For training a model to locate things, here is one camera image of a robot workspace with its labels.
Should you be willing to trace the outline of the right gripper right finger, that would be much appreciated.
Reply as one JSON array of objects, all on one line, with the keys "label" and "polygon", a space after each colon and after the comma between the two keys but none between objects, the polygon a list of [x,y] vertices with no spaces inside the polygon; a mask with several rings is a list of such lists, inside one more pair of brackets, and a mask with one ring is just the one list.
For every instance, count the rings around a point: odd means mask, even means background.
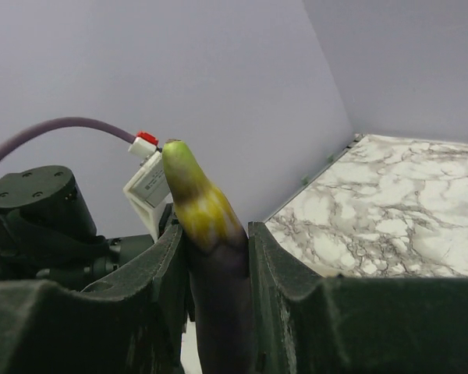
[{"label": "right gripper right finger", "polygon": [[322,277],[248,228],[260,373],[468,373],[468,278]]}]

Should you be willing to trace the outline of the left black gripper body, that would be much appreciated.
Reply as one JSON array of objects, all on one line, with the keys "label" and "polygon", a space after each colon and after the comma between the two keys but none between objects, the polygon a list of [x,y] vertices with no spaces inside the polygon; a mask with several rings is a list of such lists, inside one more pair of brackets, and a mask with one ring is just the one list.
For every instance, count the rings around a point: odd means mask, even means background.
[{"label": "left black gripper body", "polygon": [[0,178],[0,281],[50,280],[81,291],[156,240],[149,234],[99,235],[67,167],[42,166]]}]

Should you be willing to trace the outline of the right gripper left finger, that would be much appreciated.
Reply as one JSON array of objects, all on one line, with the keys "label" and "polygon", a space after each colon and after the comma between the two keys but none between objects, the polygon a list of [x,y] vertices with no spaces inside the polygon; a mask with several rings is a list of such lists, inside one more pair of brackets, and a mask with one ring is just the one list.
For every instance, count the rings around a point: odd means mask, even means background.
[{"label": "right gripper left finger", "polygon": [[182,228],[170,225],[81,292],[0,281],[0,373],[181,373],[183,245]]}]

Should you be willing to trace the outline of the purple toy eggplant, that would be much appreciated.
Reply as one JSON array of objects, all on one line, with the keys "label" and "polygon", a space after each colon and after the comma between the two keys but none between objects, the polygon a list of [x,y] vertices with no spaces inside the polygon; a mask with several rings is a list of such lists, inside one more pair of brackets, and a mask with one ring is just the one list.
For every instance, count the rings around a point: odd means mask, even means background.
[{"label": "purple toy eggplant", "polygon": [[175,215],[188,241],[197,351],[204,373],[253,373],[255,337],[249,242],[224,192],[185,141],[162,148]]}]

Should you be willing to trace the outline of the aluminium rail left edge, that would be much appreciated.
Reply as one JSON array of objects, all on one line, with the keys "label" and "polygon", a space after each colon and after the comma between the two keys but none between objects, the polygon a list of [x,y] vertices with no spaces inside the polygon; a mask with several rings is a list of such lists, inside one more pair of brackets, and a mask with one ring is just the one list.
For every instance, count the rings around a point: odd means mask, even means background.
[{"label": "aluminium rail left edge", "polygon": [[315,175],[304,175],[301,178],[301,185],[303,188],[306,188],[311,182],[313,182],[316,178],[318,178],[320,175],[322,175],[325,171],[327,171],[333,164],[335,164],[340,158],[342,158],[346,153],[348,153],[352,148],[354,148],[355,145],[358,144],[364,138],[364,134],[362,133],[357,133],[353,140],[346,145],[342,150],[340,150],[338,153],[330,153],[327,157],[327,160],[324,164],[324,166],[317,171]]}]

